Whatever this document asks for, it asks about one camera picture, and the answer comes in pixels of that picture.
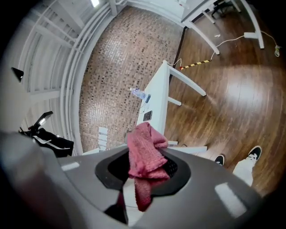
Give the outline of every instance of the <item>pink towel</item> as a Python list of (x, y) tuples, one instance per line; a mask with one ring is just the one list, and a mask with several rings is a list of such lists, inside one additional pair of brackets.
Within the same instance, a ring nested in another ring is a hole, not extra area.
[(149, 123), (142, 123), (127, 136), (129, 148), (129, 175), (135, 179), (135, 197), (138, 209), (144, 212), (151, 203), (151, 187), (170, 177), (162, 166), (167, 159), (157, 150), (166, 148), (168, 140)]

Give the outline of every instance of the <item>sneaker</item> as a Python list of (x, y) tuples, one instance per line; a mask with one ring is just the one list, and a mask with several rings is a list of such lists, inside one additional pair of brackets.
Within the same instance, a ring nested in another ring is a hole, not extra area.
[(252, 150), (250, 150), (246, 159), (254, 161), (254, 164), (255, 164), (260, 158), (261, 152), (262, 152), (262, 149), (259, 145), (254, 146)]
[(215, 159), (215, 163), (223, 166), (224, 165), (224, 155), (219, 154)]

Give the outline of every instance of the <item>black device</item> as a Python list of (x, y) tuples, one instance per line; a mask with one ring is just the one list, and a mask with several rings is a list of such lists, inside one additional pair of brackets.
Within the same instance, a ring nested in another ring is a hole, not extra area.
[(149, 111), (144, 114), (143, 121), (148, 121), (152, 119), (152, 111)]
[(21, 80), (22, 80), (22, 78), (24, 76), (24, 72), (19, 70), (19, 69), (17, 69), (17, 68), (13, 68), (13, 67), (11, 69), (13, 70), (13, 72), (14, 72), (15, 76), (17, 77), (17, 79), (21, 82)]
[(52, 111), (48, 111), (42, 114), (41, 117), (36, 121), (36, 123), (33, 126), (29, 127), (29, 130), (37, 131), (40, 126), (46, 123), (46, 121), (51, 117), (52, 114)]

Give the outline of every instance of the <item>white table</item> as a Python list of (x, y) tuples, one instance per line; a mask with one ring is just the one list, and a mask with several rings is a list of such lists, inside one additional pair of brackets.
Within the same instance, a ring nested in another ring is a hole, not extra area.
[[(193, 11), (190, 12), (188, 17), (184, 19), (182, 23), (188, 28), (192, 28), (193, 30), (195, 30), (210, 45), (210, 47), (214, 50), (214, 52), (216, 54), (219, 54), (219, 50), (217, 49), (215, 44), (194, 23), (192, 23), (192, 20), (201, 13), (203, 13), (212, 23), (214, 23), (214, 20), (205, 13), (205, 10), (207, 10), (215, 1), (216, 0), (201, 0), (201, 3), (197, 7), (195, 7)], [(256, 17), (253, 11), (251, 10), (249, 4), (246, 2), (246, 0), (240, 0), (240, 1), (242, 5), (245, 7), (255, 29), (254, 32), (245, 32), (244, 37), (258, 39), (259, 47), (261, 49), (264, 49), (263, 38)], [(237, 11), (240, 12), (240, 8), (236, 4), (235, 0), (231, 0), (231, 2), (233, 3)]]
[[(170, 74), (183, 81), (185, 84), (193, 88), (202, 96), (206, 95), (206, 92), (201, 87), (199, 87), (195, 82), (186, 77), (180, 71), (169, 66), (164, 60), (162, 65), (144, 90), (145, 93), (151, 95), (151, 98), (146, 105), (144, 105), (145, 102), (142, 101), (139, 116), (137, 119), (137, 125), (143, 123), (144, 114), (149, 111), (152, 111), (152, 118), (147, 122), (149, 122), (151, 126), (162, 135), (164, 135), (165, 131), (168, 101), (178, 106), (182, 105), (180, 101), (177, 101), (176, 99), (173, 99), (168, 96)], [(168, 143), (173, 145), (178, 144), (178, 142), (176, 141), (169, 141)], [(207, 147), (175, 147), (175, 149), (185, 153), (198, 153), (206, 151)]]

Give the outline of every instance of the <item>water bottle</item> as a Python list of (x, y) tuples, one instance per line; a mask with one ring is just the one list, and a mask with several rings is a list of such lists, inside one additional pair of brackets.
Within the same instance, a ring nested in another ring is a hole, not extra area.
[(139, 97), (142, 100), (145, 100), (146, 103), (150, 99), (150, 95), (144, 93), (143, 91), (139, 90), (138, 88), (130, 88), (131, 94), (134, 94), (135, 96)]

